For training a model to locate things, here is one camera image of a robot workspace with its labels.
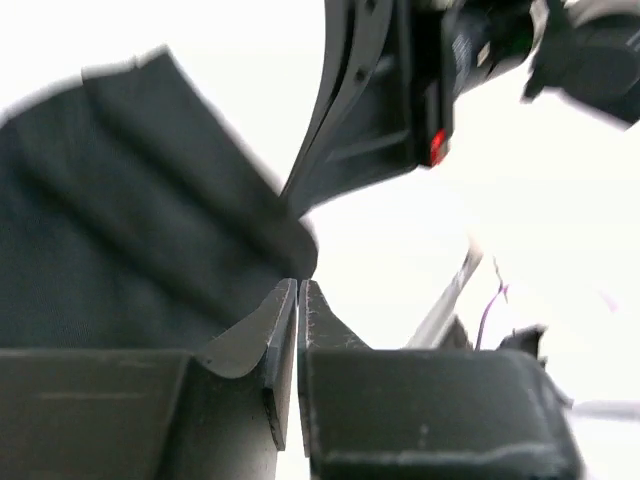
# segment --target screw hole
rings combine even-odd
[[[367,72],[363,68],[359,68],[356,72],[356,82],[364,82],[364,79],[367,78]]]

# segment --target white surface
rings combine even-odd
[[[283,184],[322,69],[321,0],[23,0],[4,2],[0,19],[0,106],[77,77],[83,66],[168,44],[256,163]],[[551,324],[544,349],[569,393],[637,397],[637,375],[624,372],[637,355],[616,347],[619,323],[625,345],[637,339],[637,131],[623,135],[549,94],[521,105],[525,78],[521,68],[459,101],[453,153],[438,172],[416,172],[313,212],[316,279],[363,339],[397,348],[448,282],[471,228],[508,280],[524,279],[537,292],[514,302],[534,323]],[[485,275],[461,305],[471,329],[495,286]],[[581,305],[594,286],[614,292],[632,313],[612,318],[594,303]],[[616,355],[607,363],[609,352]],[[307,478],[295,401],[289,425],[278,478]]]

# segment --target dark fabric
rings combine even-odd
[[[166,51],[11,118],[0,181],[3,348],[198,348],[315,269]]]

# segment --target black cloth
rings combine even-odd
[[[0,181],[2,348],[195,349],[315,269],[166,50],[10,118]]]

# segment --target red light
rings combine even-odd
[[[431,140],[431,166],[435,167],[442,163],[447,156],[447,134],[440,130]]]

